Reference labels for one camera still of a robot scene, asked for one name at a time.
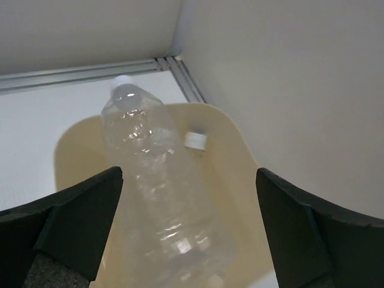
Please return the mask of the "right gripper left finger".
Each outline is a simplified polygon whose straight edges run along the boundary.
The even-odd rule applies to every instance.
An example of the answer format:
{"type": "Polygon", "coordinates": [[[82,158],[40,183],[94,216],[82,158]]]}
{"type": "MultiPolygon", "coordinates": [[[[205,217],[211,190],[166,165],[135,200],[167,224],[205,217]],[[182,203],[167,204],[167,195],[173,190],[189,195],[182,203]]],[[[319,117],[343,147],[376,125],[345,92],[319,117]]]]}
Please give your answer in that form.
{"type": "Polygon", "coordinates": [[[1,287],[89,287],[123,185],[120,167],[1,211],[1,287]]]}

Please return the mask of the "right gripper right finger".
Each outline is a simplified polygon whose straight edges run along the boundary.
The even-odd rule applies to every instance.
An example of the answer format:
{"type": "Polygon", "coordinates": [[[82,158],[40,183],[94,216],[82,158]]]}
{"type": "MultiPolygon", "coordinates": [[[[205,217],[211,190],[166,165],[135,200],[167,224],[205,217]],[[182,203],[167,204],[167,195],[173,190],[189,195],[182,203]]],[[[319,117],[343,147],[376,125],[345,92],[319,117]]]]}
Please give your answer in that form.
{"type": "Polygon", "coordinates": [[[383,287],[383,220],[256,173],[279,287],[383,287]]]}

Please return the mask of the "clear bottle white cap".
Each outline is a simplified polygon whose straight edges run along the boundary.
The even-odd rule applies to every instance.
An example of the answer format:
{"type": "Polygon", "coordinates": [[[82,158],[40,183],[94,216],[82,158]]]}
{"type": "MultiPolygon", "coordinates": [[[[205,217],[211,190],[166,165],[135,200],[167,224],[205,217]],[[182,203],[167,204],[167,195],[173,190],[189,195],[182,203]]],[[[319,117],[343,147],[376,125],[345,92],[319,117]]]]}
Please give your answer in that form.
{"type": "Polygon", "coordinates": [[[101,116],[108,158],[123,172],[116,217],[140,283],[223,269],[232,239],[168,108],[132,77],[118,76],[101,116]]]}

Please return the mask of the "clear bottle diagonal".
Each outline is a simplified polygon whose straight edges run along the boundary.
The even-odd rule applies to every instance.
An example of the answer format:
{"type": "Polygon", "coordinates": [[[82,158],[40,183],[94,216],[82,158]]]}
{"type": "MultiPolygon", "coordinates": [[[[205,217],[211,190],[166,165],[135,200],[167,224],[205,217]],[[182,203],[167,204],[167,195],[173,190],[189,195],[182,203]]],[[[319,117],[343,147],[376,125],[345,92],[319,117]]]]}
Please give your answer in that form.
{"type": "Polygon", "coordinates": [[[184,146],[186,148],[205,151],[207,144],[207,136],[205,134],[187,132],[185,135],[184,146]]]}

